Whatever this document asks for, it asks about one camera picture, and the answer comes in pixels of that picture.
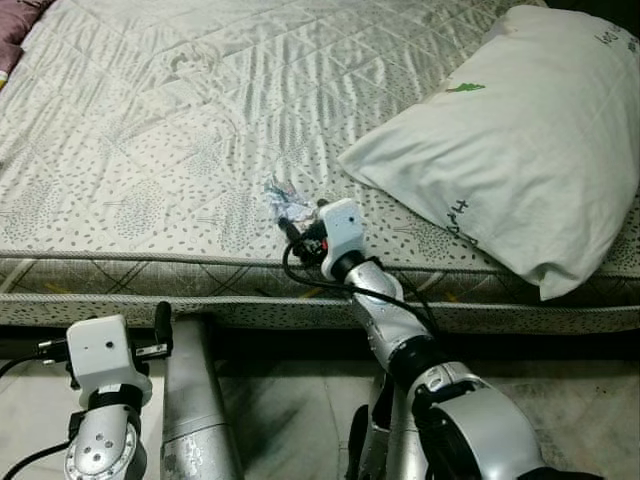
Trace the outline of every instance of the white pillow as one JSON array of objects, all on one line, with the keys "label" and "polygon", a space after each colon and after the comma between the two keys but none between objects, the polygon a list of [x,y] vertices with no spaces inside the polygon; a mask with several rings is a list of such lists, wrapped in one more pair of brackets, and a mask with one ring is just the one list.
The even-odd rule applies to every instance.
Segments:
[{"label": "white pillow", "polygon": [[640,45],[602,19],[532,6],[510,9],[490,36],[340,162],[546,300],[588,279],[631,207]]}]

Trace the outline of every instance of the tiled floor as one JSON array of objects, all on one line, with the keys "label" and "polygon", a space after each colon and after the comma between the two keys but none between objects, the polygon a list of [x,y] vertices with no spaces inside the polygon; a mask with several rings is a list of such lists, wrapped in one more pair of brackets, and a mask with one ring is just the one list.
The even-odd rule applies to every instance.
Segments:
[{"label": "tiled floor", "polygon": [[[336,480],[346,468],[349,423],[366,403],[369,362],[220,362],[220,383],[247,480]],[[549,464],[613,480],[640,478],[638,362],[476,362],[528,415]],[[159,477],[162,364],[143,411],[146,479]],[[37,363],[0,380],[0,473],[64,440],[76,393],[60,367]],[[60,480],[60,454],[18,480]]]}]

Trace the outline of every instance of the silver metal tube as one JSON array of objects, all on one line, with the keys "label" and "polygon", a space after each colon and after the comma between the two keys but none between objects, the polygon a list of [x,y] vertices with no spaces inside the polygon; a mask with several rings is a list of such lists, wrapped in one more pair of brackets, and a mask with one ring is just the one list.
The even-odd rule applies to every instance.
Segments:
[{"label": "silver metal tube", "polygon": [[391,412],[387,478],[424,480],[427,465],[409,402],[405,393],[396,387]]},{"label": "silver metal tube", "polygon": [[173,337],[165,379],[162,479],[243,480],[205,325],[197,316],[183,317]]},{"label": "silver metal tube", "polygon": [[358,468],[358,480],[378,480],[384,478],[387,450],[389,448],[389,424],[382,425],[378,422],[377,409],[387,410],[391,405],[386,405],[385,391],[393,388],[393,380],[384,371],[374,380],[369,396],[369,411],[367,419],[367,433],[364,438],[360,463]]},{"label": "silver metal tube", "polygon": [[[345,283],[373,290],[397,300],[403,300],[402,286],[398,279],[385,273],[373,261],[367,261],[351,269]],[[393,353],[407,340],[431,334],[410,312],[375,297],[355,294],[356,318],[367,331],[373,354],[382,368],[389,371]]]}]

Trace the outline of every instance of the black wire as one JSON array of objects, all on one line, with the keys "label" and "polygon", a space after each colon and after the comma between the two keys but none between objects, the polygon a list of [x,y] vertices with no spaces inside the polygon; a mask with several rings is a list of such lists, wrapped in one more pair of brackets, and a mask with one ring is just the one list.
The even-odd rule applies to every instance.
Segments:
[{"label": "black wire", "polygon": [[429,318],[429,320],[431,321],[431,324],[435,327],[435,333],[439,333],[439,327],[438,324],[436,323],[436,317],[433,314],[433,310],[431,310],[431,306],[429,305],[429,303],[427,303],[427,301],[422,297],[422,295],[420,294],[420,292],[418,291],[418,289],[415,287],[415,285],[413,284],[413,282],[404,274],[402,274],[402,276],[405,279],[405,284],[407,285],[407,287],[409,288],[409,290],[411,290],[411,293],[413,293],[413,295],[420,300],[420,304],[422,305],[422,308],[424,308],[424,311],[427,314],[427,317]]},{"label": "black wire", "polygon": [[335,283],[335,282],[323,282],[323,281],[319,281],[319,280],[310,280],[310,279],[306,279],[304,277],[301,277],[297,274],[295,274],[293,272],[293,270],[291,270],[291,266],[289,265],[289,255],[291,254],[291,251],[297,246],[298,243],[302,243],[304,241],[304,236],[298,238],[297,240],[289,243],[286,248],[284,249],[284,253],[282,254],[282,267],[284,268],[284,273],[287,274],[287,276],[289,278],[291,278],[292,280],[295,280],[296,282],[299,283],[303,283],[305,285],[309,285],[311,287],[320,287],[320,288],[331,288],[334,290],[342,290],[345,292],[349,292],[351,294],[354,293],[359,293],[361,295],[366,295],[368,297],[375,297],[378,298],[380,300],[384,300],[387,303],[391,303],[397,307],[402,308],[403,310],[406,310],[407,312],[411,313],[412,315],[415,315],[416,318],[418,318],[419,320],[421,320],[424,325],[427,327],[427,329],[429,330],[429,333],[431,333],[432,335],[436,335],[436,333],[438,332],[438,327],[436,326],[435,322],[433,321],[433,318],[427,318],[425,317],[422,312],[420,312],[418,309],[412,307],[411,305],[409,305],[406,302],[403,302],[402,300],[398,300],[396,298],[390,297],[389,295],[385,295],[383,293],[378,293],[375,292],[373,290],[368,290],[366,288],[360,288],[360,287],[356,287],[355,285],[346,285],[343,283]]},{"label": "black wire", "polygon": [[16,473],[18,473],[20,470],[22,470],[24,467],[26,467],[30,463],[33,463],[36,460],[40,460],[41,458],[47,457],[54,453],[61,452],[62,450],[66,450],[67,448],[69,448],[70,444],[71,444],[71,441],[67,440],[66,442],[59,443],[58,445],[45,448],[44,450],[40,450],[39,452],[29,455],[27,458],[24,458],[20,460],[18,463],[16,463],[11,468],[11,470],[9,470],[9,472],[7,472],[7,474],[4,477],[2,477],[2,480],[12,480],[16,476]]},{"label": "black wire", "polygon": [[37,360],[38,358],[40,358],[40,356],[37,355],[37,354],[34,354],[34,355],[28,355],[28,356],[22,357],[22,358],[16,358],[15,360],[11,360],[9,363],[5,363],[2,367],[0,367],[0,378],[2,378],[2,376],[5,373],[7,373],[9,370],[11,370],[16,365],[19,365],[19,364],[24,363],[24,362],[28,362],[30,360]]}]

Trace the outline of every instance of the mattress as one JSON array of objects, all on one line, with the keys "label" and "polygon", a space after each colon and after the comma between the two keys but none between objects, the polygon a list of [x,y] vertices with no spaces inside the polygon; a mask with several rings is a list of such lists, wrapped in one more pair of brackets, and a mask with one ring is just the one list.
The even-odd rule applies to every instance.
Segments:
[{"label": "mattress", "polygon": [[337,156],[419,101],[514,1],[57,0],[0,93],[0,324],[153,305],[259,328],[353,327],[290,282],[268,185],[354,198],[368,253],[454,331],[640,326],[640,199],[581,288],[537,289]]}]

